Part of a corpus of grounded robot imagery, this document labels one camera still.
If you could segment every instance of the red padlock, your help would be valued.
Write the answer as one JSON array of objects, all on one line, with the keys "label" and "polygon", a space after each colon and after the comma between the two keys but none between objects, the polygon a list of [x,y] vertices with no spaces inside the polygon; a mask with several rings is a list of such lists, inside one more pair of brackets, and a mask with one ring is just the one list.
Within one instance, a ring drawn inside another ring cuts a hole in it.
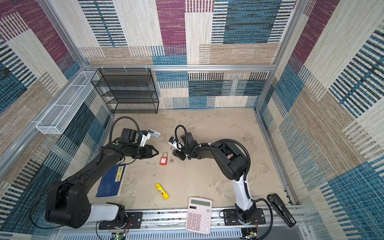
[{"label": "red padlock", "polygon": [[161,157],[160,159],[160,165],[167,165],[167,161],[168,161],[168,153],[167,152],[164,152],[163,153],[163,156]]}]

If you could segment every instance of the patterned fabric wall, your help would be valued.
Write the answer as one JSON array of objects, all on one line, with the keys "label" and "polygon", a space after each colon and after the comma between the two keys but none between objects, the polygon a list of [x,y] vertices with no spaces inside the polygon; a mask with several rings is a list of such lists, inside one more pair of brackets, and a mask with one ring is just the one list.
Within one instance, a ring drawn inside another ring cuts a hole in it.
[{"label": "patterned fabric wall", "polygon": [[0,155],[78,69],[37,0],[0,1]]},{"label": "patterned fabric wall", "polygon": [[51,0],[90,64],[272,64],[296,0]]},{"label": "patterned fabric wall", "polygon": [[268,72],[153,72],[160,109],[252,108]]},{"label": "patterned fabric wall", "polygon": [[310,0],[260,114],[318,239],[384,239],[384,4]]},{"label": "patterned fabric wall", "polygon": [[[36,228],[27,214],[51,182],[63,180],[92,160],[104,133],[109,112],[93,89],[62,135],[38,134],[0,182],[0,239],[48,239],[51,230]],[[45,221],[43,198],[33,219]]]}]

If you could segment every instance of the white wire basket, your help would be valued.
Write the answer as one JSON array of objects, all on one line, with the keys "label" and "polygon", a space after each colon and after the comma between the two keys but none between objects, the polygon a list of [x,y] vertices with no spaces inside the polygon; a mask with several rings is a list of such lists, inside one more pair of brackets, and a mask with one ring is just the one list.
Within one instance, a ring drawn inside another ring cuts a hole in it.
[{"label": "white wire basket", "polygon": [[63,134],[69,123],[91,92],[91,78],[98,80],[93,71],[81,72],[51,109],[43,116],[36,128],[43,134]]}]

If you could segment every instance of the metal wire rack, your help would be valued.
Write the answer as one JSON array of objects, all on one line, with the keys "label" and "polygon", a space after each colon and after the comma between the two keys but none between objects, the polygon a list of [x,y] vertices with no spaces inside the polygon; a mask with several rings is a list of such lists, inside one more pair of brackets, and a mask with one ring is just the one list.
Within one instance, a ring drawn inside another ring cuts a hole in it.
[{"label": "metal wire rack", "polygon": [[99,68],[92,78],[112,113],[157,113],[159,98],[150,69]]},{"label": "metal wire rack", "polygon": [[76,77],[68,89],[36,125],[36,128],[41,133],[63,134],[93,88],[90,82],[91,77],[95,77],[93,71],[83,71]]}]

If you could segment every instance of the concrete floor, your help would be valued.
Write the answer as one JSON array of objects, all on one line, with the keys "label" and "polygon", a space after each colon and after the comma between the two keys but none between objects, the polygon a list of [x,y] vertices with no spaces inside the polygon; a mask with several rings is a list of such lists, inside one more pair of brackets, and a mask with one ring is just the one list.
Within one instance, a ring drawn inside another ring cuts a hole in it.
[{"label": "concrete floor", "polygon": [[[137,121],[140,130],[152,128],[161,137],[150,138],[160,154],[151,159],[136,160],[127,165],[121,194],[118,197],[96,198],[99,181],[88,194],[92,203],[115,202],[126,209],[157,209],[186,207],[189,197],[202,197],[213,201],[213,206],[233,206],[236,202],[232,185],[213,159],[181,161],[172,155],[168,144],[175,127],[184,125],[198,143],[215,142],[231,138],[242,143],[251,156],[248,174],[252,197],[266,197],[277,193],[285,203],[288,199],[281,186],[259,125],[252,109],[213,109],[196,111],[159,110],[158,114],[117,114],[116,118],[130,116]],[[120,120],[114,128],[112,139],[119,137],[123,128],[136,129],[129,119]],[[183,134],[179,128],[178,136]],[[174,159],[166,166],[159,164],[163,152]],[[155,185],[160,183],[170,195],[164,200]]]}]

